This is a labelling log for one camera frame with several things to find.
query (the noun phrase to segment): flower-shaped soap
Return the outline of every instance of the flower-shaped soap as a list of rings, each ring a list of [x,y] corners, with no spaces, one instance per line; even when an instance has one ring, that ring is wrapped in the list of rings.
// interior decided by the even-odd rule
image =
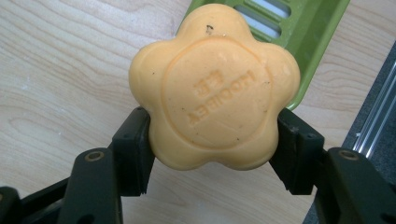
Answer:
[[[299,82],[286,50],[255,40],[237,11],[218,4],[195,9],[174,39],[142,48],[130,69],[132,93],[151,116],[152,150],[178,170],[267,162],[277,115]]]

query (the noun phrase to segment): green soap dish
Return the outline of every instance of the green soap dish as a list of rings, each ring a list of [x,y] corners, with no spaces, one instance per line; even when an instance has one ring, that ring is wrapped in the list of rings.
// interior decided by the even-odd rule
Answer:
[[[300,66],[300,88],[289,103],[294,109],[305,95],[349,0],[192,0],[186,13],[210,3],[239,11],[257,40],[287,49]]]

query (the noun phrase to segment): wooden table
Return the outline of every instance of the wooden table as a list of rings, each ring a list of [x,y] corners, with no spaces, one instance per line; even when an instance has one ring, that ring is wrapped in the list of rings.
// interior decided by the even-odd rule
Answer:
[[[1,1],[0,186],[22,197],[106,147],[133,108],[128,69],[172,38],[191,1]],[[351,0],[295,113],[340,146],[396,38],[396,1]],[[125,223],[301,223],[314,196],[291,196],[269,164],[179,172],[155,161]]]

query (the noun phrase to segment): screw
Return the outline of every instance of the screw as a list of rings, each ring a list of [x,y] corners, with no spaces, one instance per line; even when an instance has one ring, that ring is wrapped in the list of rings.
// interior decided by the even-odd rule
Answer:
[[[85,161],[99,161],[105,156],[101,151],[93,151],[85,156]]]
[[[338,154],[342,158],[350,160],[350,161],[358,161],[359,160],[358,155],[356,155],[355,152],[352,152],[350,150],[340,150],[340,151],[338,151]]]

